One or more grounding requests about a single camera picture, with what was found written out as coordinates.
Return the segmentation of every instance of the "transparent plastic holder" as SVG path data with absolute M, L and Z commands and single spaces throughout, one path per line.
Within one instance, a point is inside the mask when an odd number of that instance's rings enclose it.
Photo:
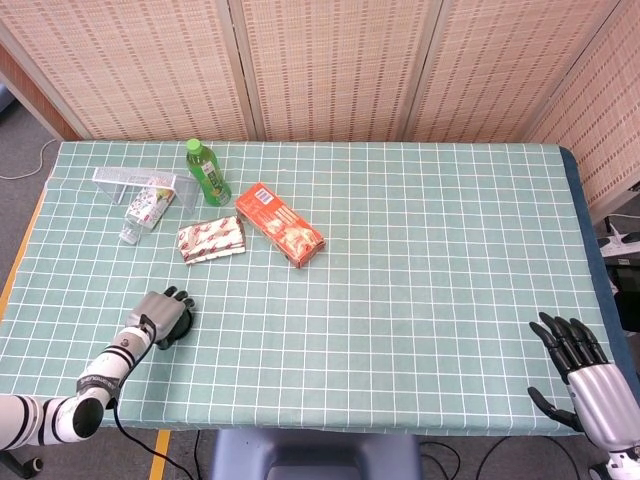
M 92 177 L 98 188 L 116 205 L 122 202 L 127 187 L 154 186 L 152 179 L 158 179 L 157 186 L 172 190 L 187 212 L 193 215 L 200 185 L 189 176 L 150 168 L 97 167 Z

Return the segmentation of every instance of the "robotic arm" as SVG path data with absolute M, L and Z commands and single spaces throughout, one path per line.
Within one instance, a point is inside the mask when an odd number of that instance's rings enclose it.
M 189 332 L 195 303 L 187 292 L 176 291 L 147 293 L 127 316 L 126 327 L 80 375 L 75 397 L 41 403 L 31 396 L 0 395 L 0 452 L 91 437 L 152 345 L 165 350 Z
M 548 327 L 529 326 L 549 351 L 567 385 L 575 413 L 558 410 L 534 387 L 533 403 L 546 416 L 584 432 L 609 461 L 591 467 L 593 479 L 640 480 L 640 408 L 622 373 L 609 363 L 593 332 L 579 320 L 569 322 L 540 313 Z

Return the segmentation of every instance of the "black electrical cord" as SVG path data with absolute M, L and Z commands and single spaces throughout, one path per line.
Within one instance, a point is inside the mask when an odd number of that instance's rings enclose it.
M 500 440 L 498 440 L 495 445 L 493 447 L 491 447 L 489 449 L 489 451 L 487 452 L 487 454 L 484 456 L 484 458 L 482 459 L 482 462 L 480 462 L 480 466 L 478 467 L 478 471 L 476 473 L 476 480 L 480 480 L 480 472 L 482 472 L 482 467 L 484 467 L 484 464 L 486 463 L 487 459 L 489 458 L 489 456 L 493 453 L 493 451 L 498 448 L 498 446 L 500 444 L 502 444 L 503 442 L 505 442 L 506 440 L 509 440 L 510 438 L 513 437 L 502 437 Z M 554 440 L 551 437 L 541 437 L 541 438 L 546 438 L 547 440 L 549 440 L 551 443 L 555 443 L 556 446 L 560 447 L 560 450 L 562 450 L 564 452 L 564 454 L 569 458 L 569 461 L 571 462 L 571 466 L 573 467 L 573 471 L 576 474 L 576 479 L 580 480 L 580 472 L 578 472 L 578 466 L 576 465 L 575 460 L 573 459 L 573 457 L 571 456 L 571 454 L 569 454 L 569 452 L 567 451 L 566 448 L 564 448 L 557 440 Z
M 571 462 L 571 465 L 573 466 L 573 471 L 576 474 L 576 478 L 578 480 L 580 480 L 580 472 L 578 471 L 578 466 L 576 465 L 575 460 L 573 459 L 573 457 L 571 456 L 571 454 L 567 451 L 566 448 L 564 448 L 560 442 L 558 442 L 555 438 L 551 438 L 551 437 L 542 437 L 542 438 L 546 438 L 547 440 L 549 440 L 551 443 L 555 443 L 560 450 L 562 450 L 564 452 L 564 454 L 567 456 L 567 458 L 569 459 L 569 461 Z
M 156 457 L 160 457 L 160 458 L 166 460 L 167 462 L 169 462 L 174 467 L 176 467 L 178 470 L 182 470 L 184 473 L 187 474 L 187 477 L 189 477 L 189 480 L 194 480 L 193 476 L 182 465 L 180 465 L 179 463 L 174 462 L 173 460 L 171 460 L 166 455 L 163 455 L 162 453 L 156 452 L 154 449 L 147 447 L 144 443 L 142 443 L 140 440 L 138 440 L 136 437 L 131 435 L 129 432 L 127 432 L 122 427 L 122 424 L 120 423 L 120 418 L 118 418 L 118 402 L 117 402 L 117 400 L 115 402 L 115 405 L 113 406 L 113 418 L 116 421 L 116 426 L 118 427 L 118 430 L 120 430 L 120 433 L 122 433 L 125 437 L 127 437 L 132 442 L 137 443 L 138 445 L 140 445 L 142 448 L 144 448 L 150 454 L 155 455 Z
M 198 480 L 202 480 L 200 473 L 200 462 L 198 462 L 198 442 L 200 441 L 200 430 L 196 434 L 196 444 L 193 446 L 193 460 L 196 462 L 196 470 L 198 471 Z
M 442 464 L 435 458 L 432 457 L 431 455 L 428 455 L 426 453 L 423 453 L 421 455 L 421 457 L 423 458 L 428 458 L 429 460 L 431 460 L 433 463 L 435 463 L 438 466 L 438 469 L 440 469 L 440 473 L 442 473 L 442 476 L 444 477 L 444 480 L 451 480 L 449 478 L 449 475 L 447 475 L 447 471 L 444 469 L 444 467 L 442 466 Z
M 458 461 L 458 465 L 456 466 L 456 471 L 453 472 L 453 475 L 451 476 L 451 478 L 449 480 L 454 480 L 458 476 L 458 472 L 460 472 L 460 467 L 462 465 L 462 461 L 460 460 L 460 454 L 458 453 L 458 451 L 455 448 L 453 448 L 453 447 L 451 447 L 451 446 L 449 446 L 449 445 L 447 445 L 445 443 L 436 442 L 434 440 L 424 440 L 424 441 L 420 442 L 420 446 L 422 446 L 422 445 L 437 445 L 439 447 L 446 448 L 451 453 L 453 453 L 456 456 L 456 460 Z
M 141 321 L 142 321 L 143 325 L 149 325 L 151 327 L 151 330 L 152 330 L 152 333 L 153 333 L 153 335 L 151 336 L 151 342 L 149 342 L 149 345 L 147 346 L 145 351 L 134 362 L 133 366 L 129 369 L 129 371 L 122 378 L 122 380 L 120 381 L 120 388 L 122 388 L 122 386 L 124 385 L 125 380 L 127 380 L 127 378 L 129 378 L 129 375 L 131 374 L 131 372 L 133 372 L 133 370 L 135 370 L 135 368 L 140 364 L 140 362 L 144 359 L 144 357 L 147 356 L 147 353 L 149 353 L 149 351 L 151 350 L 153 345 L 156 343 L 157 330 L 156 330 L 155 324 L 151 320 L 149 320 L 149 318 L 146 317 L 145 315 L 142 316 Z M 174 462 L 168 456 L 163 455 L 160 452 L 156 452 L 154 449 L 148 447 L 142 441 L 138 440 L 136 437 L 134 437 L 129 432 L 127 432 L 124 429 L 124 427 L 122 426 L 122 424 L 120 423 L 120 417 L 118 416 L 118 406 L 119 406 L 118 399 L 114 398 L 113 399 L 113 418 L 116 421 L 116 426 L 118 427 L 118 430 L 120 431 L 120 433 L 122 433 L 125 437 L 127 437 L 132 442 L 140 445 L 143 449 L 145 449 L 150 454 L 155 455 L 157 457 L 160 457 L 160 458 L 164 459 L 165 461 L 169 462 L 171 465 L 173 465 L 177 469 L 182 470 L 184 473 L 187 474 L 187 477 L 189 477 L 189 480 L 194 480 L 194 478 L 191 475 L 191 473 L 189 473 L 189 471 L 186 468 L 184 468 L 182 465 L 180 465 L 179 463 Z

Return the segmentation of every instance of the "orange box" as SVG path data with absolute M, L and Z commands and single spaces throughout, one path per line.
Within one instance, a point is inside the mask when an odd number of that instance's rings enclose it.
M 262 230 L 297 268 L 324 248 L 322 235 L 262 183 L 256 183 L 236 200 L 236 210 Z

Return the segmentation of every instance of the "wrapped food package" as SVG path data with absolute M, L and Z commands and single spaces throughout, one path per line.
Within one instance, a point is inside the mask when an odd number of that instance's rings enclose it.
M 236 216 L 190 225 L 178 230 L 178 249 L 187 265 L 243 253 L 244 227 Z

